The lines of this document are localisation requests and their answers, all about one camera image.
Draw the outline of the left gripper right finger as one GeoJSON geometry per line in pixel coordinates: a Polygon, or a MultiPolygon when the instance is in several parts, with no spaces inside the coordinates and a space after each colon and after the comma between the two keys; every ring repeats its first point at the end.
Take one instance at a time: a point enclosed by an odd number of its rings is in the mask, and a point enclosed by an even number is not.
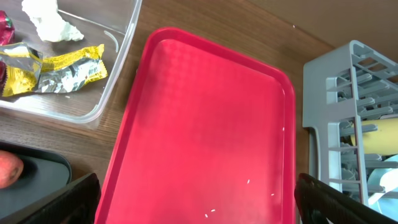
{"type": "Polygon", "coordinates": [[[397,224],[306,173],[299,175],[294,197],[303,224],[397,224]]]}

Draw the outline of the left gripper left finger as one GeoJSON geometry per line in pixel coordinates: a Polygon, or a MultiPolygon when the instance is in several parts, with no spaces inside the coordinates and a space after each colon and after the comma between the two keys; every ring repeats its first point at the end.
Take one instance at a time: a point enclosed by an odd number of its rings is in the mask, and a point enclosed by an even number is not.
{"type": "Polygon", "coordinates": [[[86,174],[60,190],[1,219],[1,224],[92,224],[101,197],[95,173],[86,174]]]}

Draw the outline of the light blue plate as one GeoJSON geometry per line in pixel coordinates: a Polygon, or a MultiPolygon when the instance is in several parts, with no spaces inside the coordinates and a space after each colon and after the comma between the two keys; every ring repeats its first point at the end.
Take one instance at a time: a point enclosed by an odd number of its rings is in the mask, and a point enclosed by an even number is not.
{"type": "Polygon", "coordinates": [[[397,155],[377,155],[376,167],[369,171],[369,207],[397,221],[397,155]]]}

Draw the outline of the orange carrot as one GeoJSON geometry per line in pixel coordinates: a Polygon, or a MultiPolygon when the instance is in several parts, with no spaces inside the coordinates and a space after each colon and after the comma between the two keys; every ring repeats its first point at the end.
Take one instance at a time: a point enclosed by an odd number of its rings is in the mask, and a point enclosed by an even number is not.
{"type": "Polygon", "coordinates": [[[24,163],[15,154],[1,151],[0,166],[1,189],[5,189],[18,180],[22,174],[24,163]]]}

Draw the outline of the yellow plastic cup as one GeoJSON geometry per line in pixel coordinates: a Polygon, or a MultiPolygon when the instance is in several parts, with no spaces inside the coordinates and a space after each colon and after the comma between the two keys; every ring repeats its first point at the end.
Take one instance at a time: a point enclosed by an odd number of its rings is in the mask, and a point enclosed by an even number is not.
{"type": "Polygon", "coordinates": [[[377,131],[363,132],[364,153],[383,156],[397,154],[397,118],[362,122],[362,125],[368,124],[377,125],[377,131]]]}

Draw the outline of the yellow snack wrapper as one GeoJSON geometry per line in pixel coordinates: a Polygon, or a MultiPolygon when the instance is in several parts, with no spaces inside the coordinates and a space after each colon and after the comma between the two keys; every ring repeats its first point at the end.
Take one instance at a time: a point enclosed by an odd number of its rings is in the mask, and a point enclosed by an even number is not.
{"type": "Polygon", "coordinates": [[[104,45],[100,44],[44,58],[41,52],[22,42],[3,45],[1,62],[6,64],[6,82],[1,96],[77,91],[108,76],[103,52],[104,45]]]}

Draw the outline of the red strawberry candy wrapper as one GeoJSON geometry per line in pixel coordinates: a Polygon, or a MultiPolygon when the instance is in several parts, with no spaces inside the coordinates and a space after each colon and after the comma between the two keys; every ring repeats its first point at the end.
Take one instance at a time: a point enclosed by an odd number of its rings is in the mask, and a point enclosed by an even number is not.
{"type": "MultiPolygon", "coordinates": [[[[12,44],[15,37],[15,28],[12,21],[4,11],[1,11],[0,20],[0,45],[12,44]]],[[[4,62],[1,62],[0,79],[2,91],[6,82],[6,64],[4,62]]]]}

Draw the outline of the small white tissue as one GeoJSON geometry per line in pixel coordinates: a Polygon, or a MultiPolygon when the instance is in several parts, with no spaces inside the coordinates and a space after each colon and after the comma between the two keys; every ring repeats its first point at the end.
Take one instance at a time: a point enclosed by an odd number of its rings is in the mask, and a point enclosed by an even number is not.
{"type": "Polygon", "coordinates": [[[23,0],[21,4],[42,41],[83,40],[84,35],[58,13],[57,0],[23,0]]]}

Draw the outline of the gray dishwasher rack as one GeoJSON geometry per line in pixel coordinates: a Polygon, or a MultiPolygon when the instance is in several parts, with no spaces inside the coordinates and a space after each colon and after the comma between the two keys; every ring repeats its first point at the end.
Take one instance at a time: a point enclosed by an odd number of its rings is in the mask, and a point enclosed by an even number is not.
{"type": "Polygon", "coordinates": [[[389,189],[370,184],[367,174],[396,168],[381,153],[366,152],[365,134],[381,130],[377,120],[397,115],[397,63],[352,40],[303,67],[302,125],[309,131],[309,173],[341,193],[372,205],[389,189]]]}

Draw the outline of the black rectangular tray bin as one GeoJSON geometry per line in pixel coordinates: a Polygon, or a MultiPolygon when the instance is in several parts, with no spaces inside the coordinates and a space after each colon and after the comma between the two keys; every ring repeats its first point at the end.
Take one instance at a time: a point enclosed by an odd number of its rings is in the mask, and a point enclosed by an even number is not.
{"type": "Polygon", "coordinates": [[[18,180],[1,189],[1,219],[22,210],[71,182],[69,161],[56,152],[1,142],[1,149],[23,162],[18,180]]]}

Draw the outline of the red serving tray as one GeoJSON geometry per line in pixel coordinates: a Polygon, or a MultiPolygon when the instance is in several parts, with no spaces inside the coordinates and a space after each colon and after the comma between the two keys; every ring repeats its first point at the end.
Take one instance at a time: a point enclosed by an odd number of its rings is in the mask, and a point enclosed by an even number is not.
{"type": "Polygon", "coordinates": [[[280,70],[181,29],[156,30],[96,223],[294,223],[295,118],[280,70]]]}

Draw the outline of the clear plastic storage bin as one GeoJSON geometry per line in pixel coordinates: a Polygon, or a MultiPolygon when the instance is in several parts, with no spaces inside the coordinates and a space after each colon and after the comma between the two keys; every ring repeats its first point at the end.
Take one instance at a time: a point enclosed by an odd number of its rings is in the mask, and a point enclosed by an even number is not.
{"type": "Polygon", "coordinates": [[[1,109],[75,124],[103,112],[141,0],[1,1],[1,109]]]}

